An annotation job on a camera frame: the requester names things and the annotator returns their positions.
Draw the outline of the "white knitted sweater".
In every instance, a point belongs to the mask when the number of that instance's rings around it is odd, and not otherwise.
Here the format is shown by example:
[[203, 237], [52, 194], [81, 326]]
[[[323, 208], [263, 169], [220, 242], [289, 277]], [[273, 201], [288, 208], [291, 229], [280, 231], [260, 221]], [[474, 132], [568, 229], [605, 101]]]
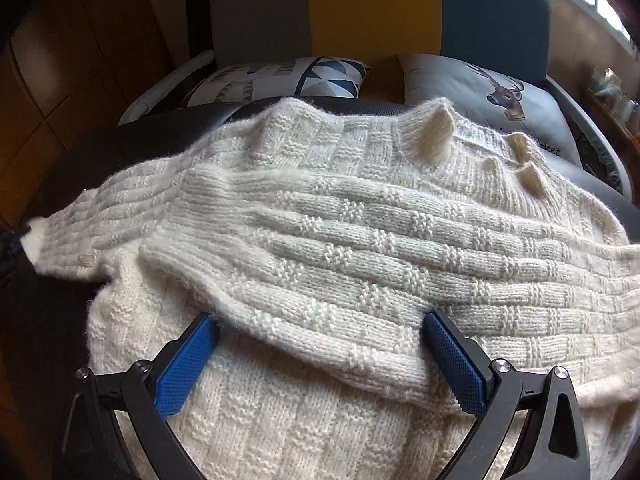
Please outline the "white knitted sweater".
[[209, 479], [431, 479], [472, 420], [419, 336], [443, 310], [491, 356], [570, 373], [593, 478], [639, 433], [639, 248], [524, 133], [445, 99], [336, 116], [296, 99], [30, 222], [37, 273], [98, 281], [91, 367], [200, 312], [221, 341], [169, 423]]

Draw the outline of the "blue triangle pattern cushion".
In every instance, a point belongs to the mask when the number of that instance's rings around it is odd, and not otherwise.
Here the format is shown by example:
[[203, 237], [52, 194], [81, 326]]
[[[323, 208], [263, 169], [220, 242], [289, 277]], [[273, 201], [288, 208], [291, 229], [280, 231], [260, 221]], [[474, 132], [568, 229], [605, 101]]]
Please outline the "blue triangle pattern cushion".
[[210, 103], [245, 105], [284, 96], [356, 99], [368, 71], [366, 63], [335, 56], [219, 68], [214, 52], [205, 51], [143, 93], [119, 122]]

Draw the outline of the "grey deer print cushion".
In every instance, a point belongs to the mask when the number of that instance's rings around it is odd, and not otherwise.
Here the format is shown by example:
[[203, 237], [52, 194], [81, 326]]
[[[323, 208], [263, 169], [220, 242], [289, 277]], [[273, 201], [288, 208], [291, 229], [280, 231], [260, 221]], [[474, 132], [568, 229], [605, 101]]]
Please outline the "grey deer print cushion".
[[524, 132], [544, 150], [577, 167], [582, 164], [562, 110], [547, 91], [446, 56], [410, 53], [399, 62], [406, 105], [443, 96], [471, 122], [503, 134]]

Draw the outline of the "cluttered wooden side table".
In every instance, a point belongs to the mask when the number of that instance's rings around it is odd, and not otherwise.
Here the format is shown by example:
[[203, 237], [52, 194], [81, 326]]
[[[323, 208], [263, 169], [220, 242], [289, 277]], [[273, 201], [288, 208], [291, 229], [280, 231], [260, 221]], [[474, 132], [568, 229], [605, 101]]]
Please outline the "cluttered wooden side table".
[[639, 160], [639, 102], [623, 92], [612, 68], [595, 67], [588, 82], [589, 114], [625, 161]]

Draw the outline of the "multicolour sofa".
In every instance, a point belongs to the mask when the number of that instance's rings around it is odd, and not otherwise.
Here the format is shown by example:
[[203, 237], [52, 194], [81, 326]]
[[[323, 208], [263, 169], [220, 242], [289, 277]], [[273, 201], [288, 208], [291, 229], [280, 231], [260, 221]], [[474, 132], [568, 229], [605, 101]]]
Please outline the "multicolour sofa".
[[547, 91], [578, 148], [579, 168], [631, 196], [608, 139], [548, 73], [550, 0], [186, 0], [192, 54], [219, 67], [307, 56], [371, 66], [363, 94], [405, 103], [403, 54], [446, 56]]

